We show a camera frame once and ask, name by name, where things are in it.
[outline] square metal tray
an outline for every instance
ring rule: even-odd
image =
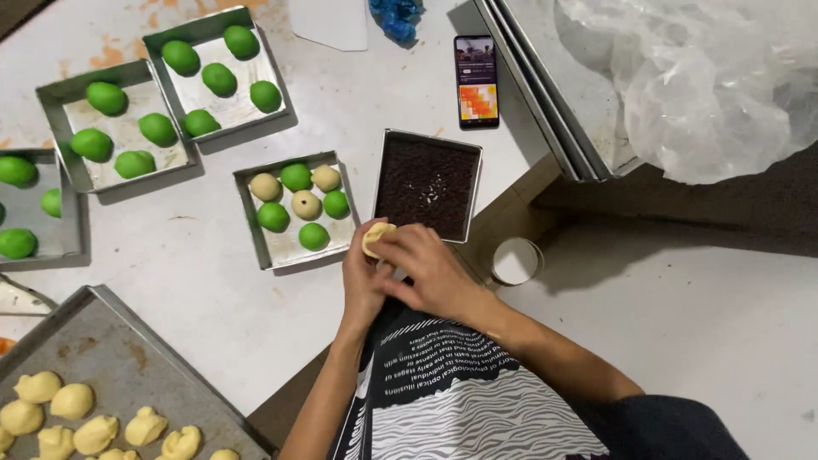
[[[85,286],[45,317],[0,359],[0,401],[16,399],[13,386],[24,374],[54,371],[64,383],[93,388],[96,403],[82,420],[46,413],[44,426],[75,430],[97,415],[119,419],[119,433],[110,449],[136,450],[141,458],[157,458],[171,430],[195,425],[202,445],[195,459],[216,450],[233,449],[244,460],[269,459],[274,448],[239,413],[165,344],[106,286]],[[125,426],[139,408],[151,406],[169,420],[160,440],[134,448],[125,441]],[[35,458],[37,436],[21,436],[11,458]],[[80,460],[84,455],[74,453]]]
[[[26,188],[0,183],[0,204],[6,208],[6,218],[0,230],[28,228],[38,241],[33,257],[10,260],[0,255],[0,269],[31,260],[59,259],[83,252],[82,216],[77,194],[68,181],[54,149],[1,150],[0,156],[23,157],[37,166],[37,182]],[[43,193],[59,188],[62,197],[62,219],[55,219],[40,209]]]
[[[422,142],[425,144],[430,144],[433,146],[440,146],[440,147],[449,147],[457,150],[462,151],[469,151],[473,152],[477,156],[477,170],[474,172],[474,177],[472,178],[471,182],[471,193],[469,195],[469,206],[466,209],[466,217],[465,217],[465,231],[463,233],[463,241],[459,240],[447,240],[443,238],[444,241],[448,241],[451,243],[465,243],[469,240],[469,229],[471,228],[471,218],[473,217],[474,213],[474,203],[477,201],[477,185],[480,182],[480,172],[483,170],[483,148],[481,146],[475,146],[474,144],[468,144],[465,142],[458,142],[452,141],[449,139],[441,139],[435,136],[427,136],[425,134],[418,134],[418,133],[410,133],[408,131],[400,131],[398,129],[391,129],[387,128],[384,130],[384,140],[380,148],[380,163],[378,164],[378,182],[375,184],[375,199],[372,201],[372,218],[376,218],[379,216],[375,215],[375,211],[378,209],[378,189],[380,188],[380,180],[381,174],[383,174],[384,168],[384,153],[386,152],[386,144],[389,139],[396,138],[402,139],[405,141],[413,141],[413,142]]]
[[[224,43],[224,30],[231,25],[241,25],[250,29],[258,39],[260,50],[248,60],[240,61],[230,53]],[[165,64],[162,47],[171,40],[189,43],[199,54],[201,69],[208,64],[220,62],[236,76],[238,89],[230,97],[213,94],[202,81],[201,69],[192,76],[183,77]],[[253,21],[247,7],[233,7],[196,20],[188,21],[172,29],[147,35],[142,38],[148,56],[156,68],[162,90],[170,103],[173,118],[180,126],[188,112],[206,109],[222,125],[222,128],[195,138],[203,142],[225,134],[233,133],[250,125],[262,123],[289,112],[290,99],[284,88],[284,80],[279,77],[275,60],[264,39],[261,29]],[[281,92],[281,107],[270,114],[260,111],[250,100],[249,87],[252,83],[267,80],[274,83]]]
[[[256,219],[256,211],[263,201],[256,198],[250,193],[249,183],[256,174],[270,173],[276,178],[281,176],[281,169],[284,166],[292,163],[305,163],[310,169],[315,169],[320,165],[329,165],[341,173],[341,191],[347,195],[347,202],[349,203],[349,214],[341,220],[331,218],[321,209],[321,216],[312,222],[321,224],[330,234],[330,243],[323,250],[313,252],[304,249],[299,243],[299,230],[307,222],[295,215],[290,207],[290,200],[293,192],[287,187],[281,186],[282,193],[276,200],[281,203],[290,213],[290,225],[282,233],[270,232],[258,224]],[[258,257],[258,266],[262,270],[271,270],[275,268],[284,268],[291,265],[302,264],[312,260],[318,260],[328,255],[338,254],[349,249],[349,244],[353,239],[356,225],[355,205],[353,199],[349,195],[349,182],[344,169],[341,168],[341,163],[335,151],[323,151],[313,155],[299,156],[296,158],[289,158],[287,160],[267,163],[266,165],[256,166],[254,168],[242,169],[233,173],[233,178],[236,180],[236,187],[239,189],[241,196],[241,203],[245,208],[245,215],[247,216],[247,224],[250,227],[250,234],[253,237],[253,244],[255,246],[256,256]],[[319,200],[324,201],[326,195],[318,187],[310,189]]]
[[[89,84],[113,83],[128,95],[128,109],[122,115],[109,117],[97,111],[85,96]],[[150,180],[159,174],[196,163],[193,146],[184,142],[178,125],[173,127],[179,140],[172,147],[160,148],[145,139],[139,131],[139,119],[153,112],[170,117],[167,102],[150,62],[141,59],[77,75],[67,80],[37,88],[37,98],[45,110],[54,133],[56,148],[68,171],[74,190],[98,193],[125,183]],[[94,163],[71,150],[71,138],[81,129],[97,128],[114,142],[114,154],[105,163]],[[124,179],[114,170],[116,157],[123,151],[145,150],[153,154],[156,171],[133,179]]]

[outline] hand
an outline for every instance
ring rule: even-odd
[[[378,266],[377,260],[363,253],[361,247],[363,235],[376,222],[386,222],[386,219],[372,219],[358,227],[341,265],[344,271],[345,300],[341,330],[352,332],[358,338],[366,335],[384,304],[386,299],[382,287],[384,279],[391,278],[395,273],[392,264],[384,263]]]
[[[391,277],[382,280],[384,291],[411,309],[464,322],[469,306],[485,292],[469,278],[438,234],[419,223],[385,233],[368,246],[415,280],[414,286]]]

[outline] person's right hand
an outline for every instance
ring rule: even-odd
[[[385,233],[367,246],[415,281],[414,286],[392,278],[383,281],[384,292],[411,309],[463,322],[469,306],[485,291],[469,278],[438,234],[419,223]]]

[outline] dough in hand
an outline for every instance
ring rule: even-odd
[[[132,445],[146,446],[154,442],[167,426],[167,418],[157,415],[153,408],[144,407],[125,427],[125,440]]]
[[[139,454],[133,450],[123,452],[122,449],[111,449],[100,454],[98,460],[139,460]]]
[[[309,190],[293,193],[290,207],[295,215],[304,220],[313,220],[321,214],[321,200]]]
[[[167,460],[191,460],[202,441],[202,434],[195,426],[185,426],[171,431],[162,443],[162,457]]]
[[[386,223],[386,222],[378,222],[369,229],[369,232],[364,233],[363,241],[361,246],[363,247],[364,254],[370,256],[373,259],[380,259],[380,256],[376,253],[369,250],[366,247],[367,244],[378,241],[380,237],[384,235],[384,233],[394,232],[398,230],[398,226],[393,223]]]
[[[281,183],[272,174],[261,173],[250,181],[250,193],[261,201],[271,201],[281,191]]]
[[[51,371],[43,371],[35,376],[22,376],[14,386],[14,391],[26,403],[42,404],[54,399],[62,388],[60,376]]]
[[[341,185],[341,173],[329,165],[321,165],[312,172],[312,183],[326,193]]]
[[[74,432],[60,425],[37,434],[40,460],[66,460],[74,452]]]
[[[101,452],[116,437],[119,420],[100,415],[82,425],[74,434],[74,447],[82,455]]]
[[[34,433],[43,424],[43,408],[20,399],[0,409],[0,426],[12,436]]]
[[[14,436],[0,426],[0,453],[6,452],[14,444]]]
[[[76,420],[94,405],[94,392],[83,383],[71,383],[60,388],[51,403],[52,415]]]
[[[240,460],[239,454],[230,449],[222,449],[213,452],[210,460]]]

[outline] person's left hand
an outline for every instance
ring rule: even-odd
[[[363,253],[363,236],[376,222],[386,222],[386,218],[372,219],[357,228],[342,265],[345,304],[340,329],[360,338],[369,331],[384,304],[386,294],[381,288],[384,280],[395,273],[392,264],[384,262],[378,266],[377,260]]]

